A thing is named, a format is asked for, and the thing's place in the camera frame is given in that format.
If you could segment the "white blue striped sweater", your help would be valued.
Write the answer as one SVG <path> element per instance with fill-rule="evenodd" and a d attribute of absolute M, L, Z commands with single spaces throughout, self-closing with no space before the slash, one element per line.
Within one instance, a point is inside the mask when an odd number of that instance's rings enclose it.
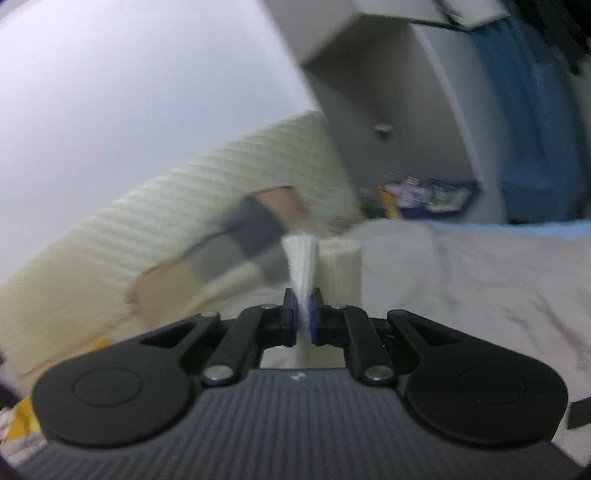
<path fill-rule="evenodd" d="M 294 369 L 339 368 L 345 365 L 342 349 L 311 343 L 311 294 L 318 288 L 325 303 L 362 304 L 362 247 L 342 237 L 318 238 L 291 234 L 283 238 L 290 286 L 297 299 L 297 343 L 287 355 Z"/>

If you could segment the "plaid pillow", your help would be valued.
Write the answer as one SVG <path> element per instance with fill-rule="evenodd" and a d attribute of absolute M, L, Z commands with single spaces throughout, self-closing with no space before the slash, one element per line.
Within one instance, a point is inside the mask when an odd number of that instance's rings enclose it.
<path fill-rule="evenodd" d="M 126 303 L 155 328 L 226 298 L 283 284 L 288 279 L 283 238 L 304 229 L 308 220 L 293 186 L 246 195 L 184 252 L 139 275 Z"/>

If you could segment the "bedside clutter items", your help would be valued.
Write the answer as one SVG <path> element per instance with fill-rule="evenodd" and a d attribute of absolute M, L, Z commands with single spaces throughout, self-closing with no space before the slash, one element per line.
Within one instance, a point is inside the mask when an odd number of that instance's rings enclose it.
<path fill-rule="evenodd" d="M 416 177 L 378 187 L 380 206 L 392 219 L 446 220 L 462 217 L 482 192 L 477 180 L 448 181 Z"/>

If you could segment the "cream quilted headboard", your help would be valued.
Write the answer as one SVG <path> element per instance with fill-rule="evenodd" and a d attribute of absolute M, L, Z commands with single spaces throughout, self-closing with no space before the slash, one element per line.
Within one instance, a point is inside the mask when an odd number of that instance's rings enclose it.
<path fill-rule="evenodd" d="M 297 190 L 334 233 L 362 217 L 353 181 L 321 113 L 308 111 L 175 168 L 76 225 L 1 286 L 1 351 L 32 385 L 52 365 L 142 331 L 126 295 L 144 271 L 211 232 L 243 196 Z"/>

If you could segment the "yellow pillow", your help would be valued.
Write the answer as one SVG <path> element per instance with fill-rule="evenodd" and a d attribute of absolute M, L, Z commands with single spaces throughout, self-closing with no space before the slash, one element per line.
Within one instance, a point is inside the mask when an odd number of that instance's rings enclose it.
<path fill-rule="evenodd" d="M 27 456 L 46 444 L 31 398 L 1 353 L 1 455 Z"/>

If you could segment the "blue curtain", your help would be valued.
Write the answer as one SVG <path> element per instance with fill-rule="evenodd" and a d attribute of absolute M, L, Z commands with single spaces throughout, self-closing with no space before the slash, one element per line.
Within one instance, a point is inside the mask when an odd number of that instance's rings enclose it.
<path fill-rule="evenodd" d="M 589 147 L 567 73 L 533 27 L 510 17 L 470 33 L 512 142 L 500 188 L 510 220 L 577 218 L 590 196 Z"/>

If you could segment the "white wall charger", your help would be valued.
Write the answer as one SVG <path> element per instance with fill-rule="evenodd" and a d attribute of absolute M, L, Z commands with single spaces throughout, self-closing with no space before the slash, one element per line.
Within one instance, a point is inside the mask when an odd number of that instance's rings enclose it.
<path fill-rule="evenodd" d="M 393 135 L 394 127 L 387 123 L 378 123 L 372 130 L 381 141 L 388 142 Z"/>

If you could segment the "grey wall cabinet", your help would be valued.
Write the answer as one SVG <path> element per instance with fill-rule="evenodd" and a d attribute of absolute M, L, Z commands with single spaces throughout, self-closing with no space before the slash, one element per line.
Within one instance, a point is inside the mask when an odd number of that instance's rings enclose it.
<path fill-rule="evenodd" d="M 331 127 L 356 186 L 477 180 L 467 214 L 505 219 L 499 175 L 510 140 L 470 31 L 498 1 L 270 1 L 266 9 Z M 394 127 L 388 142 L 372 127 Z"/>

